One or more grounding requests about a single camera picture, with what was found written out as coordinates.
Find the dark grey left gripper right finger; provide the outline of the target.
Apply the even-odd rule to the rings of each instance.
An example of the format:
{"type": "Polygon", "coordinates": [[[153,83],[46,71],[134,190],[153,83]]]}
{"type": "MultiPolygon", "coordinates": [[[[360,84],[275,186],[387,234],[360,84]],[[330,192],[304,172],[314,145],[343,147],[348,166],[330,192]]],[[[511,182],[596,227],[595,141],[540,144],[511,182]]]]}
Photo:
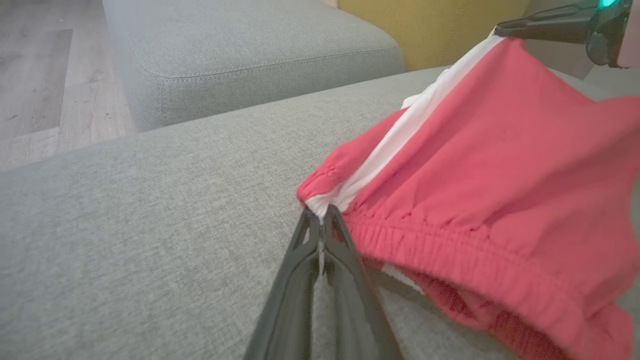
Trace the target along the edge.
{"type": "Polygon", "coordinates": [[[325,274],[334,293],[336,360],[402,360],[378,293],[338,207],[322,222],[325,274]]]}

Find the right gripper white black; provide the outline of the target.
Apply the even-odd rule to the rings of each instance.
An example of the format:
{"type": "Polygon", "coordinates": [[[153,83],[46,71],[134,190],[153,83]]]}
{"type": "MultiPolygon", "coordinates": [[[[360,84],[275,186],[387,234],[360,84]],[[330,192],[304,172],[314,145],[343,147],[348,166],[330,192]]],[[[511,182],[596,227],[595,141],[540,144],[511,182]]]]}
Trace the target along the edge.
{"type": "Polygon", "coordinates": [[[640,2],[598,0],[596,5],[565,5],[498,23],[503,38],[584,44],[590,61],[609,68],[640,66],[640,2]]]}

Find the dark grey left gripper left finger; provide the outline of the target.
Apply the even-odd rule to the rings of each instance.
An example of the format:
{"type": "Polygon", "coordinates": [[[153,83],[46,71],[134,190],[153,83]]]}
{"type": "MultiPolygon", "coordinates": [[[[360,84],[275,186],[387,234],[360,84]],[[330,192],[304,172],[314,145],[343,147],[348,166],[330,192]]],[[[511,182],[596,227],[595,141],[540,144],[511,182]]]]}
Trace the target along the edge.
{"type": "Polygon", "coordinates": [[[320,220],[305,208],[246,348],[245,360],[310,359],[319,243],[320,220]]]}

